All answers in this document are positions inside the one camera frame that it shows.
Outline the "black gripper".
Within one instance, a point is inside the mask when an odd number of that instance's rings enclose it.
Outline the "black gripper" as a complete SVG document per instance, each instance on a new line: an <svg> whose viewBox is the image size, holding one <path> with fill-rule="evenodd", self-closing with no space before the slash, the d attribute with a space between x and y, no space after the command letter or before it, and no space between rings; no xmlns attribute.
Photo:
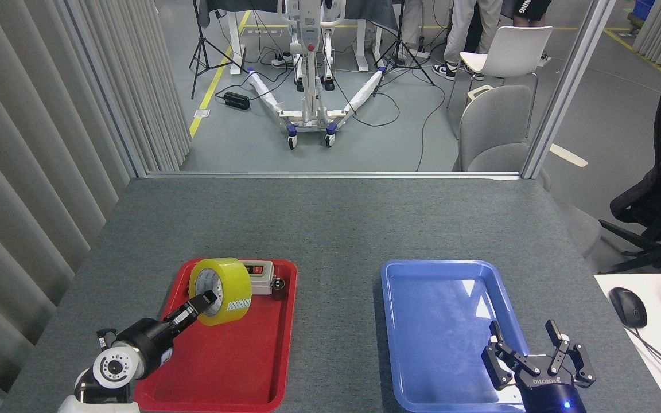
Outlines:
<svg viewBox="0 0 661 413"><path fill-rule="evenodd" d="M136 378L147 378L161 366L162 355L173 347L174 337L193 324L217 299L213 290L207 290L170 312L163 322L144 317L120 332L115 343L123 343L137 350L141 372Z"/></svg>
<svg viewBox="0 0 661 413"><path fill-rule="evenodd" d="M590 386L596 381L585 346L566 339L553 320L545 323L545 329L555 347L553 357L523 356L504 342L499 323L491 321L491 336L481 353L489 379L494 389L501 391L516 374L516 386L527 412L585 412L574 386ZM574 364L574 374L562 366L566 356Z"/></svg>

